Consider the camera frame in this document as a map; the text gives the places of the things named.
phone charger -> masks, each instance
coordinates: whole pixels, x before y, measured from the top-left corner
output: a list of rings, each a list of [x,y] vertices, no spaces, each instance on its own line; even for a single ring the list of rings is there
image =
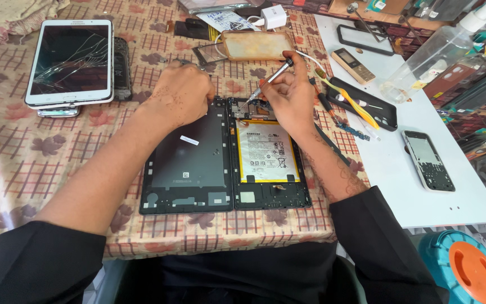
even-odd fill
[[[260,17],[264,19],[266,30],[279,28],[286,25],[286,12],[280,5],[270,6],[260,12]]]

white samsung tablet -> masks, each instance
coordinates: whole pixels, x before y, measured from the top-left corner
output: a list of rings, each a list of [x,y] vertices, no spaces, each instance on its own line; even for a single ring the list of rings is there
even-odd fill
[[[113,99],[110,20],[47,20],[40,32],[25,104],[46,109]]]

hand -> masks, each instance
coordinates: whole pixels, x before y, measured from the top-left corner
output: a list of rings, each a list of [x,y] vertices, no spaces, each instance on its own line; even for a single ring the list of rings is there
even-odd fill
[[[160,74],[151,97],[140,107],[166,119],[173,130],[205,115],[214,95],[215,87],[206,72],[195,64],[182,66],[174,60]]]
[[[265,100],[269,100],[280,125],[292,137],[301,138],[314,133],[314,87],[308,80],[307,65],[296,52],[282,55],[294,61],[295,74],[284,72],[271,83],[261,85]]]

teal stool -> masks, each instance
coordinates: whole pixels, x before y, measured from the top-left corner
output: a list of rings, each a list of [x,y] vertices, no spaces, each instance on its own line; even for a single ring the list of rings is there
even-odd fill
[[[411,236],[449,304],[486,304],[486,248],[469,235],[448,230]]]

tablecloth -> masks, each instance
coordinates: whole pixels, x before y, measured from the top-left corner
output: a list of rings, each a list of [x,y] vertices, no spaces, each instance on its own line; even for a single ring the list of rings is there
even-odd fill
[[[280,31],[287,32],[294,46],[314,56],[332,75],[314,16],[294,10],[287,14],[287,26]],[[133,101],[84,106],[74,118],[41,118],[24,104],[38,32],[11,36],[8,44],[0,44],[0,234],[35,217],[151,95],[170,61],[198,62],[191,48],[210,42],[164,33],[167,21],[188,17],[173,0],[74,0],[60,11],[59,19],[111,20],[116,36],[125,38],[130,49]],[[160,57],[168,62],[161,63]],[[208,66],[207,72],[217,95],[248,97],[259,80],[280,65],[274,61],[224,61]],[[314,68],[309,62],[309,76]],[[344,110],[334,110],[347,122]],[[348,158],[350,168],[368,184],[354,137],[337,128],[321,106],[315,106],[314,119]],[[303,164],[311,208],[208,214],[139,215],[140,172],[106,231],[105,257],[135,259],[334,241],[327,198],[308,161]]]

